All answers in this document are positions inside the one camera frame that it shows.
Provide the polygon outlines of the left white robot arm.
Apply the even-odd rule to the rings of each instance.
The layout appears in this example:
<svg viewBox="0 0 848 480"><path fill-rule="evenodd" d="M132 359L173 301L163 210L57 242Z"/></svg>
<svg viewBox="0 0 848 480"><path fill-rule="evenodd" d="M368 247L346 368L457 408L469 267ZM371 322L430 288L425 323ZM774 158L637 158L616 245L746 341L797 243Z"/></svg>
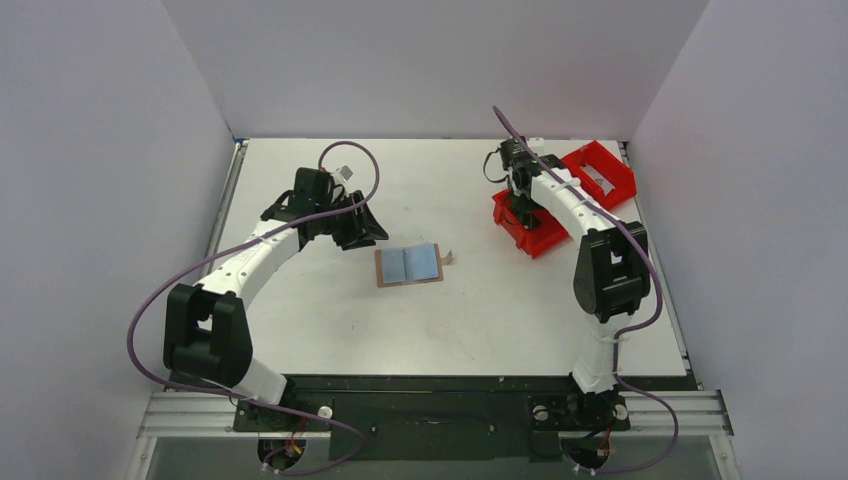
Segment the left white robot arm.
<svg viewBox="0 0 848 480"><path fill-rule="evenodd" d="M341 250L387 239L363 192L347 189L351 176L347 166L332 172L299 168L293 188L261 214L246 249L195 284L170 290L166 368L260 401L259 416L272 429L295 423L299 405L285 394L287 378L254 354L247 309L278 269L316 237L331 237Z"/></svg>

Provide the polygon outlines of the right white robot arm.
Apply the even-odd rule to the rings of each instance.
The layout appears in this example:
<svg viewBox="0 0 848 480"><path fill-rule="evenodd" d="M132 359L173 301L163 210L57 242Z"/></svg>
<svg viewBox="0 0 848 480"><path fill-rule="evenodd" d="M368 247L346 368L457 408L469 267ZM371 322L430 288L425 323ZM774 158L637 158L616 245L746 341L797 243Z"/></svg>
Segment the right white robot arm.
<svg viewBox="0 0 848 480"><path fill-rule="evenodd" d="M632 170L597 141L559 157L540 155L542 139L507 139L495 149L505 189L493 197L494 222L536 259L567 239L578 247L573 291L589 332L571 377L579 388L564 400L566 418L588 427L604 412L600 393L614 389L615 334L651 290L647 232L613 209L637 193Z"/></svg>

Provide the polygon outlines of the white patterned card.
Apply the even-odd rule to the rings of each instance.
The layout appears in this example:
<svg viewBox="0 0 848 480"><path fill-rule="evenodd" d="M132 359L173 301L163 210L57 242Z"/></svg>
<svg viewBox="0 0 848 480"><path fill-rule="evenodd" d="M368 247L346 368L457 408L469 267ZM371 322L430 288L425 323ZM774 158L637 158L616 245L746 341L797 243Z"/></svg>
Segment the white patterned card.
<svg viewBox="0 0 848 480"><path fill-rule="evenodd" d="M615 184L611 182L602 172L599 172L593 166L588 166L584 169L584 172L591 179L591 181L596 184L597 187L602 191L603 197L607 197L612 191L615 190Z"/></svg>

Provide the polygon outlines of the brown leather card holder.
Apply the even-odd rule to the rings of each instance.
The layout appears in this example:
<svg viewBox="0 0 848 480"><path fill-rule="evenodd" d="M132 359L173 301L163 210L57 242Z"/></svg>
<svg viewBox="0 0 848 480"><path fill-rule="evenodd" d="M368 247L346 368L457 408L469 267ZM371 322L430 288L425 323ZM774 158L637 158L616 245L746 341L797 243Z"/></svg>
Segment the brown leather card holder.
<svg viewBox="0 0 848 480"><path fill-rule="evenodd" d="M437 243L378 249L376 284L378 288L387 288L440 282L444 280L444 268L453 260L453 252L442 253Z"/></svg>

